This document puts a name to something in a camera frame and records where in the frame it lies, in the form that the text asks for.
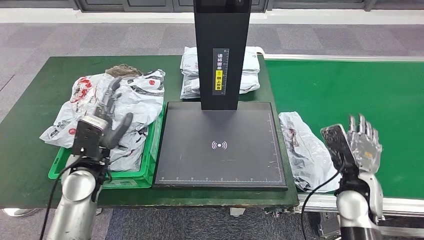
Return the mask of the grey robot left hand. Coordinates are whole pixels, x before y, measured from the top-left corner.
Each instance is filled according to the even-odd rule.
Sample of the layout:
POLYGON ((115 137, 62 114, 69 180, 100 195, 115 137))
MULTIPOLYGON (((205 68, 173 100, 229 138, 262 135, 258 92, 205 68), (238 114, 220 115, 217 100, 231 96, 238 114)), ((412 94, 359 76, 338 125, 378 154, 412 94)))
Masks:
POLYGON ((107 122, 100 141, 100 146, 107 149, 114 149, 119 144, 134 118, 134 114, 132 112, 128 112, 120 122, 119 126, 115 129, 112 128, 113 116, 116 108, 115 103, 118 98, 122 96, 121 93, 116 93, 121 86, 121 80, 121 77, 114 78, 94 111, 94 116, 107 122))

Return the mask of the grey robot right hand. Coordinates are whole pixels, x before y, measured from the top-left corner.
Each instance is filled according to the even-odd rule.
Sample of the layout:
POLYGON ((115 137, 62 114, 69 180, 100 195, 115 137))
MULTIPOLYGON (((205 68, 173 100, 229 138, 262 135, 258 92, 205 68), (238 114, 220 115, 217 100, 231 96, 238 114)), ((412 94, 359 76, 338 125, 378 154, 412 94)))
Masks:
POLYGON ((362 114, 358 115, 358 120, 349 116, 347 142, 359 170, 377 173, 383 146, 379 143, 379 132, 362 114))

